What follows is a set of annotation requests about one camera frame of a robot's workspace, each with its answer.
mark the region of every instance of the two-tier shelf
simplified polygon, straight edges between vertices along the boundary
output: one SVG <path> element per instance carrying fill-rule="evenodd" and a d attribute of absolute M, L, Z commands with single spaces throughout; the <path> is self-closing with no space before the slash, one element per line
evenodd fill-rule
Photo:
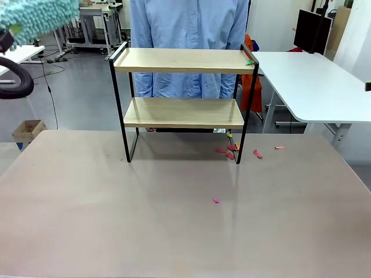
<path fill-rule="evenodd" d="M 123 43 L 110 57 L 110 69 L 125 147 L 131 162 L 139 135 L 139 127 L 242 129 L 237 164 L 241 161 L 259 62 L 251 51 L 240 50 L 132 48 Z M 116 79 L 116 71 L 129 73 L 132 101 L 125 117 Z M 236 74 L 233 99 L 135 97 L 132 72 L 189 72 L 200 74 Z M 248 110 L 243 119 L 236 103 L 240 74 L 252 74 Z M 135 127 L 136 136 L 129 150 L 126 127 Z"/>

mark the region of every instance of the shirt sleeve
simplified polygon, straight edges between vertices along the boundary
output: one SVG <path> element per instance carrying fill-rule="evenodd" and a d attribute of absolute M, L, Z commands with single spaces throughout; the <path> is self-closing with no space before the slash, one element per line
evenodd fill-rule
<path fill-rule="evenodd" d="M 145 0 L 130 0 L 132 47 L 152 48 L 151 26 L 148 21 Z M 135 91 L 138 97 L 153 96 L 153 73 L 138 72 L 134 74 Z"/>
<path fill-rule="evenodd" d="M 236 8 L 235 19 L 228 36 L 227 46 L 225 49 L 240 49 L 245 37 L 247 20 L 248 0 L 239 0 Z M 235 82 L 235 74 L 221 75 L 220 98 L 232 98 Z"/>

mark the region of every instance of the button-up shirt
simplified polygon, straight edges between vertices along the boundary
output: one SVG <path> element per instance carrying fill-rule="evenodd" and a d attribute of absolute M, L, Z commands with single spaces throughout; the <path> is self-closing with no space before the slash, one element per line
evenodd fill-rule
<path fill-rule="evenodd" d="M 248 0 L 131 0 L 132 47 L 240 49 Z M 231 74 L 134 74 L 139 97 L 231 98 Z"/>

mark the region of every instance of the black monitor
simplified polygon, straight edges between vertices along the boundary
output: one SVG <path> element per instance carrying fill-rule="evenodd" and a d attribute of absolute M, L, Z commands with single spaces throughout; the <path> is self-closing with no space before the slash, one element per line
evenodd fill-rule
<path fill-rule="evenodd" d="M 299 11 L 297 19 L 296 35 L 294 45 L 300 47 L 306 52 L 312 50 L 315 33 L 317 32 L 321 16 L 316 13 L 307 12 L 306 10 Z M 318 40 L 314 48 L 314 52 L 324 54 L 327 40 L 329 38 L 332 20 L 328 17 L 323 19 L 321 30 L 319 31 Z"/>

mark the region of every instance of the pink petal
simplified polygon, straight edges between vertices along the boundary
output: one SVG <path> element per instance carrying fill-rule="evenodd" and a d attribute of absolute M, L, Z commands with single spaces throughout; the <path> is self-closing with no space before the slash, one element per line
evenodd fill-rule
<path fill-rule="evenodd" d="M 227 157 L 228 157 L 229 159 L 231 159 L 231 160 L 234 160 L 234 155 L 233 155 L 233 153 L 231 153 L 231 152 L 227 153 Z"/>
<path fill-rule="evenodd" d="M 259 159 L 262 159 L 263 158 L 263 156 L 257 151 L 257 149 L 255 149 L 254 150 L 254 155 L 257 157 L 257 158 L 259 158 Z"/>
<path fill-rule="evenodd" d="M 217 148 L 215 151 L 219 152 L 219 153 L 227 153 L 228 152 L 227 150 L 220 149 L 220 148 Z"/>
<path fill-rule="evenodd" d="M 228 149 L 232 152 L 234 152 L 236 150 L 236 146 L 234 144 L 229 144 L 228 145 Z"/>

